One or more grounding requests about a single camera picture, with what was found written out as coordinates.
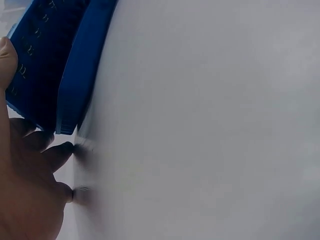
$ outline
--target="blue lid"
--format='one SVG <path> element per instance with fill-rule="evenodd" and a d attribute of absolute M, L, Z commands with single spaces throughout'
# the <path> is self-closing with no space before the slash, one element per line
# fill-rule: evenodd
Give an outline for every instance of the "blue lid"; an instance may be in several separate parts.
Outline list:
<path fill-rule="evenodd" d="M 117 0 L 92 0 L 82 18 L 58 92 L 56 133 L 71 135 L 84 114 Z"/>

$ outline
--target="white surface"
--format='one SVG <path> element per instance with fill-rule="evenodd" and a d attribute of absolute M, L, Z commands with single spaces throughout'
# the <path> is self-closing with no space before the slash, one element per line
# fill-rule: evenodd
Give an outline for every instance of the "white surface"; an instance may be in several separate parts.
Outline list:
<path fill-rule="evenodd" d="M 80 239 L 319 239 L 319 13 L 120 0 L 77 137 Z"/>

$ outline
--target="blue plastic container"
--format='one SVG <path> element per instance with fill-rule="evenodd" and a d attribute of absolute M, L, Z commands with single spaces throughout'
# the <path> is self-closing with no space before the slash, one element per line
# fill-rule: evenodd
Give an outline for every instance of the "blue plastic container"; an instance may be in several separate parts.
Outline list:
<path fill-rule="evenodd" d="M 10 108 L 40 129 L 71 135 L 90 100 L 117 0 L 34 0 L 12 27 L 17 72 Z"/>

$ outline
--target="hand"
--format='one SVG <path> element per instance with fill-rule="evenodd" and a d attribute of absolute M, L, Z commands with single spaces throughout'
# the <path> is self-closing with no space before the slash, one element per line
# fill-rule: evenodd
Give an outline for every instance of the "hand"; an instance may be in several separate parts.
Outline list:
<path fill-rule="evenodd" d="M 49 149 L 53 134 L 8 117 L 5 90 L 17 69 L 17 53 L 0 39 L 0 239 L 54 240 L 73 191 L 53 173 L 73 153 L 67 142 Z"/>

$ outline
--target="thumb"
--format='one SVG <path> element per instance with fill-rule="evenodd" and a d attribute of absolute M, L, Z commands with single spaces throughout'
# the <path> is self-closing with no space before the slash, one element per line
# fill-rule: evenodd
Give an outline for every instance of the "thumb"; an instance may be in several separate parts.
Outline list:
<path fill-rule="evenodd" d="M 5 91 L 14 77 L 18 55 L 7 37 L 0 38 L 0 89 Z"/>
<path fill-rule="evenodd" d="M 7 37 L 0 38 L 0 162 L 10 157 L 10 124 L 5 91 L 15 75 L 18 55 Z"/>

